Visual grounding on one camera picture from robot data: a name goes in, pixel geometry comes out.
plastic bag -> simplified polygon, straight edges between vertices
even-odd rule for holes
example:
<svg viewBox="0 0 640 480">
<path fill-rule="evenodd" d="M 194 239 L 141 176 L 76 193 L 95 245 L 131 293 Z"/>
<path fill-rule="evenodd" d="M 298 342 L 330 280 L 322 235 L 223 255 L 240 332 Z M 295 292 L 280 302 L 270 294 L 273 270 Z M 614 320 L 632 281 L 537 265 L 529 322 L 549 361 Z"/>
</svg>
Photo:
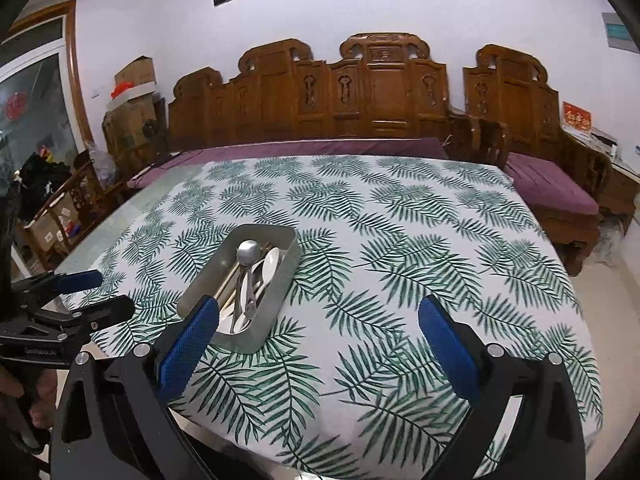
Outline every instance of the plastic bag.
<svg viewBox="0 0 640 480">
<path fill-rule="evenodd" d="M 620 260 L 620 248 L 625 232 L 622 222 L 616 216 L 605 218 L 598 226 L 598 243 L 585 260 L 588 264 L 605 264 L 614 267 Z"/>
<path fill-rule="evenodd" d="M 118 176 L 118 167 L 113 157 L 107 152 L 98 150 L 94 143 L 88 142 L 86 146 L 89 149 L 89 156 L 94 162 L 94 170 L 98 181 L 100 181 L 103 189 L 107 189 L 111 184 L 115 183 Z"/>
</svg>

red card with gold text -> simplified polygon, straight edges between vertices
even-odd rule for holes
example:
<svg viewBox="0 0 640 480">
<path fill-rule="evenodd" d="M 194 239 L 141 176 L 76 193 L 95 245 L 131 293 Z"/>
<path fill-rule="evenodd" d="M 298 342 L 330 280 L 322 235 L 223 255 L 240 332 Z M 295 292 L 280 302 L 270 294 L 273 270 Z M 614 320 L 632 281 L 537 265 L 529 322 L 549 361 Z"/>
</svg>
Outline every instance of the red card with gold text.
<svg viewBox="0 0 640 480">
<path fill-rule="evenodd" d="M 562 113 L 564 114 L 564 122 L 569 126 L 584 132 L 591 130 L 591 112 L 563 102 Z"/>
</svg>

floor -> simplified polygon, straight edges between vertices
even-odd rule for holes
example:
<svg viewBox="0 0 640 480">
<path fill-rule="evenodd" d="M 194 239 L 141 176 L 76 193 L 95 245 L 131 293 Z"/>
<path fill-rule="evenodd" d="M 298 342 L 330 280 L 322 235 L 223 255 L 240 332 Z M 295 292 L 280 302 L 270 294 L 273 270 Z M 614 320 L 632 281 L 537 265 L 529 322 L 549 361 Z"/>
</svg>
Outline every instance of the floor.
<svg viewBox="0 0 640 480">
<path fill-rule="evenodd" d="M 602 380 L 604 426 L 587 456 L 587 480 L 593 480 L 618 450 L 640 412 L 640 288 L 625 264 L 615 268 L 588 265 L 573 281 Z M 95 356 L 101 354 L 95 346 L 88 349 Z M 66 372 L 60 372 L 59 377 L 62 384 Z M 227 446 L 222 438 L 179 415 L 177 418 L 188 433 L 211 447 L 220 450 Z M 257 456 L 243 454 L 242 459 L 273 480 L 300 478 L 297 471 Z M 311 477 L 303 475 L 304 480 Z"/>
</svg>

metal bolt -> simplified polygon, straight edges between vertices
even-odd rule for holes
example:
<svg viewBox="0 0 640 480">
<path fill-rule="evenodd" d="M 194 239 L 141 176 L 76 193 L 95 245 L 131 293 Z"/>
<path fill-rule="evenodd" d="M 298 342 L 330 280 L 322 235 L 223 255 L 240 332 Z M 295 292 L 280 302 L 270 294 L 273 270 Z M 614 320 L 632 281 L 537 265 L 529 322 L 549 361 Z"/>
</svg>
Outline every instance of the metal bolt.
<svg viewBox="0 0 640 480">
<path fill-rule="evenodd" d="M 549 354 L 549 361 L 553 365 L 561 365 L 562 364 L 562 358 L 560 357 L 560 354 L 557 354 L 556 352 L 551 352 Z"/>
<path fill-rule="evenodd" d="M 77 365 L 83 365 L 88 360 L 89 360 L 89 352 L 80 352 L 76 356 L 76 364 Z"/>
<path fill-rule="evenodd" d="M 151 346 L 148 343 L 140 343 L 133 349 L 133 355 L 136 357 L 144 357 L 151 352 Z"/>
<path fill-rule="evenodd" d="M 486 351 L 491 357 L 502 357 L 504 355 L 504 348 L 496 343 L 491 343 L 486 348 Z"/>
</svg>

tablecloth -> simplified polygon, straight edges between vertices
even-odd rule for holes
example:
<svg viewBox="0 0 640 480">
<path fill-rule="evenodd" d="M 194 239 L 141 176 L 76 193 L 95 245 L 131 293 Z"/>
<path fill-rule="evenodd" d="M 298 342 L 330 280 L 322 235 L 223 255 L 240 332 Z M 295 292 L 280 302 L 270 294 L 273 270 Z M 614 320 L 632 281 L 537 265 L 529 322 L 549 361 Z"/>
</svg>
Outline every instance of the tablecloth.
<svg viewBox="0 0 640 480">
<path fill-rule="evenodd" d="M 124 354 L 179 319 L 182 292 L 231 229 L 251 222 L 295 227 L 300 266 L 259 352 L 207 349 L 172 403 L 192 421 L 321 476 L 421 478 L 468 409 L 418 328 L 431 293 L 485 342 L 518 356 L 558 352 L 585 435 L 601 426 L 572 284 L 508 177 L 489 166 L 355 155 L 207 164 L 99 255 L 100 288 L 65 301 L 129 294 L 132 320 L 94 336 L 108 355 Z M 505 431 L 479 473 L 495 467 Z"/>
</svg>

